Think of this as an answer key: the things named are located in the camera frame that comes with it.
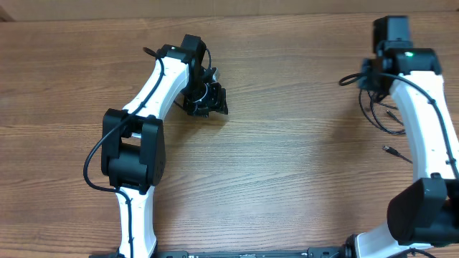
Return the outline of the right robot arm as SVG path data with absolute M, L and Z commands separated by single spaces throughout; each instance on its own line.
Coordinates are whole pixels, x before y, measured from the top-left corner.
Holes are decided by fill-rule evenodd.
M 458 137 L 444 94 L 435 51 L 416 48 L 407 16 L 373 23 L 374 59 L 360 73 L 340 79 L 359 83 L 371 102 L 391 96 L 402 116 L 413 165 L 413 183 L 388 205 L 385 222 L 350 236 L 341 257 L 405 257 L 458 243 Z

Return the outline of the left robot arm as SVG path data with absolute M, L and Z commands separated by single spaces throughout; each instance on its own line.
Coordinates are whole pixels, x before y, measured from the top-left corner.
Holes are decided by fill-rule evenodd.
M 155 59 L 150 77 L 138 94 L 120 110 L 103 116 L 101 172 L 118 199 L 121 241 L 115 257 L 153 257 L 153 194 L 166 168 L 164 119 L 178 95 L 181 109 L 206 118 L 228 113 L 226 90 L 218 70 L 202 61 L 211 54 L 204 41 L 184 36 L 179 46 L 165 44 L 144 52 Z

